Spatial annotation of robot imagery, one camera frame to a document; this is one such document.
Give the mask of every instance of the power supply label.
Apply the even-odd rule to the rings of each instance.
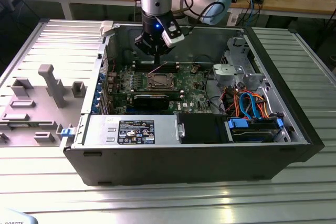
[[[120,121],[118,144],[155,144],[154,121]]]

